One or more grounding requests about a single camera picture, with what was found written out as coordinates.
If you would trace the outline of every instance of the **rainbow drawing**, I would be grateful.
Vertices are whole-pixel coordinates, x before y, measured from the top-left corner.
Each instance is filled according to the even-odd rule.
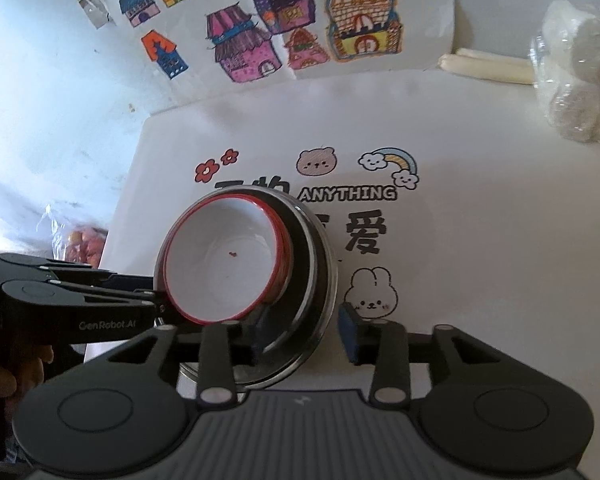
[[[381,148],[374,152],[365,153],[358,159],[358,164],[367,171],[384,170],[389,166],[389,163],[396,164],[399,168],[398,171],[391,174],[397,187],[416,189],[420,181],[418,166],[414,158],[404,150]]]
[[[375,150],[373,153],[380,153],[384,155],[384,160],[387,162],[394,162],[400,166],[401,170],[409,170],[411,174],[418,174],[418,167],[413,157],[404,150],[398,148],[382,148]]]

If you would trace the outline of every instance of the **person's hand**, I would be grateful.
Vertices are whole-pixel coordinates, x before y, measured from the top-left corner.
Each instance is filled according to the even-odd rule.
[[[51,363],[51,346],[17,343],[11,348],[7,368],[0,366],[0,397],[5,399],[4,416],[11,420],[24,395],[44,381],[43,362]]]

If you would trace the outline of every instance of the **red flower drawing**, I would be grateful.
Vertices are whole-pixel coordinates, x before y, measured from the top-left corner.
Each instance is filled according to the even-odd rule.
[[[228,166],[229,164],[238,162],[238,155],[239,155],[239,152],[236,152],[235,150],[232,150],[231,148],[229,148],[228,150],[226,150],[224,152],[224,155],[220,157],[220,160],[222,160],[222,165]]]
[[[196,182],[204,182],[205,184],[211,180],[218,170],[220,169],[220,164],[217,164],[215,160],[210,158],[204,164],[199,164],[196,166]]]

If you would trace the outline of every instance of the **pink house drawing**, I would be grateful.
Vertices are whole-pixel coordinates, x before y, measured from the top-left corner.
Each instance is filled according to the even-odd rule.
[[[216,63],[237,83],[266,77],[282,66],[271,44],[271,33],[257,28],[238,4],[206,17],[207,37]]]
[[[318,37],[304,27],[296,28],[285,43],[289,52],[288,65],[293,70],[320,65],[329,60],[329,54],[318,44]]]

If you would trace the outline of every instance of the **screw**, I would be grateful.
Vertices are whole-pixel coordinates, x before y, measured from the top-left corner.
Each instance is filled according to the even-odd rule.
[[[212,386],[200,394],[200,399],[204,400],[207,404],[224,404],[231,400],[232,397],[232,393],[229,390],[220,386]]]
[[[374,397],[383,404],[400,404],[407,398],[407,394],[400,388],[388,386],[376,390]]]

